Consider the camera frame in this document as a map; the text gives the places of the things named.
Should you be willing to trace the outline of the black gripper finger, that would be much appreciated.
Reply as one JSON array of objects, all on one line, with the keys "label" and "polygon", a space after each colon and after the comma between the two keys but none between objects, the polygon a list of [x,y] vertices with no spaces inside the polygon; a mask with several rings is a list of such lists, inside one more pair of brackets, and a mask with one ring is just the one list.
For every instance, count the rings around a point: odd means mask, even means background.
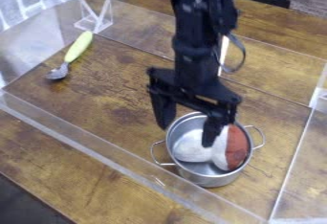
[{"label": "black gripper finger", "polygon": [[177,102],[154,89],[150,90],[150,97],[158,126],[167,129],[177,116]]},{"label": "black gripper finger", "polygon": [[206,109],[202,113],[207,116],[203,124],[202,145],[211,147],[223,132],[223,128],[235,123],[235,107],[223,105]]}]

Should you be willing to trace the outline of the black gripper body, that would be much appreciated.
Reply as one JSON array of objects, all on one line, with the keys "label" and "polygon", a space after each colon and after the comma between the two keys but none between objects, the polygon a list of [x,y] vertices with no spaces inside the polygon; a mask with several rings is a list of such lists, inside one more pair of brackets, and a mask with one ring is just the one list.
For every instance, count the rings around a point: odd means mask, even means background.
[{"label": "black gripper body", "polygon": [[218,106],[235,107],[242,102],[219,79],[221,59],[218,44],[193,46],[178,37],[173,38],[175,64],[173,69],[151,67],[147,70],[150,90],[170,96],[177,102],[202,112]]}]

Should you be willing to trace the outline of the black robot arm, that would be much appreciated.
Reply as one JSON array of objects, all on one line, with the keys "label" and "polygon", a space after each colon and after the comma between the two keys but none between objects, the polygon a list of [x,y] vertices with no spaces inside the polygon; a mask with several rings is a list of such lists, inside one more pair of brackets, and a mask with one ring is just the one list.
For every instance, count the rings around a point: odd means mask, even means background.
[{"label": "black robot arm", "polygon": [[214,145],[223,127],[235,122],[242,98],[221,82],[225,37],[233,37],[238,11],[233,0],[171,0],[175,13],[175,67],[150,68],[149,92],[157,122],[167,128],[179,104],[205,113],[202,145]]}]

